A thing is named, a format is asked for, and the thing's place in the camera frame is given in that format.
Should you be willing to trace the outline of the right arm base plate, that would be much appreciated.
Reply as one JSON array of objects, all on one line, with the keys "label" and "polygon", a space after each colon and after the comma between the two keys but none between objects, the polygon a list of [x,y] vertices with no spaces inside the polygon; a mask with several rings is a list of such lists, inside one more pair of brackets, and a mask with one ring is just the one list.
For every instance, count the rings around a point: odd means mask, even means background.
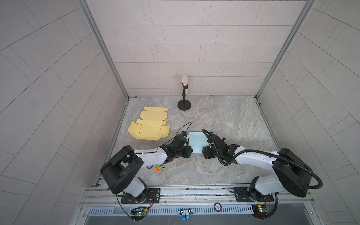
[{"label": "right arm base plate", "polygon": [[273,202],[274,197],[270,195],[262,195],[257,190],[249,190],[249,187],[234,187],[230,192],[235,195],[237,202]]}]

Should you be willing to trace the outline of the yellow paper box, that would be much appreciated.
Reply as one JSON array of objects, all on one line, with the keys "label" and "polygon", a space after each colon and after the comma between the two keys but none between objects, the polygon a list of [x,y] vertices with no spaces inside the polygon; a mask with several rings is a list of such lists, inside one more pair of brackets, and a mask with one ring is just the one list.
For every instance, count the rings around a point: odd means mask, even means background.
[{"label": "yellow paper box", "polygon": [[169,135],[170,125],[166,125],[168,108],[145,106],[141,119],[132,121],[128,132],[137,140],[157,141]]}]

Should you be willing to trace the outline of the light blue paper box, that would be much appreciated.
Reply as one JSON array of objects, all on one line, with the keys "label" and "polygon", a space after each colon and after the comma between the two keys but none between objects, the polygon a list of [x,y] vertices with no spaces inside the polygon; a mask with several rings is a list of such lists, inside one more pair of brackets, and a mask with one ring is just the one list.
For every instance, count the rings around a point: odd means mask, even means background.
[{"label": "light blue paper box", "polygon": [[202,154],[204,147],[209,147],[208,138],[203,132],[189,132],[188,145],[192,148],[193,154]]}]

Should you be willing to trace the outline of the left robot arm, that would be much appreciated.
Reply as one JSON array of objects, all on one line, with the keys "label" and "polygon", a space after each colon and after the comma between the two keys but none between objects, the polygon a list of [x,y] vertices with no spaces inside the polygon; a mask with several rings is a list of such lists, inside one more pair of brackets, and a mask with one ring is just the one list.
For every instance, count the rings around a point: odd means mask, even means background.
[{"label": "left robot arm", "polygon": [[142,201],[148,195],[148,187],[137,177],[140,169],[162,166],[176,158],[190,158],[192,152],[187,132],[155,149],[135,150],[127,145],[101,167],[100,174],[113,194],[124,192]]}]

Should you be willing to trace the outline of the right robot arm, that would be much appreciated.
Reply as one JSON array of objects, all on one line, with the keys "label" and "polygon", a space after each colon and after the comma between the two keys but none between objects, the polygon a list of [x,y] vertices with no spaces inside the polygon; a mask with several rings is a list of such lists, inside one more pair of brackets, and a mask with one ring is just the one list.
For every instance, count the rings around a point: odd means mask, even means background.
[{"label": "right robot arm", "polygon": [[228,145],[225,138],[205,129],[202,132],[209,144],[202,150],[205,158],[217,158],[225,167],[246,164],[270,171],[269,176],[256,176],[250,183],[246,195],[253,201],[285,191],[296,197],[306,197],[312,170],[289,149],[283,148],[279,152],[252,150],[237,144]]}]

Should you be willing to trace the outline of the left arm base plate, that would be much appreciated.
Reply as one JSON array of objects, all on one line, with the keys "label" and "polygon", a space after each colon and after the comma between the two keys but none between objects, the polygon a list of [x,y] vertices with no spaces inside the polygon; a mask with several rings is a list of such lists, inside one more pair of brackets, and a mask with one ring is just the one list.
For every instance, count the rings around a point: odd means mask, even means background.
[{"label": "left arm base plate", "polygon": [[121,196],[121,204],[150,204],[159,203],[160,188],[146,188],[139,196],[135,197],[124,192]]}]

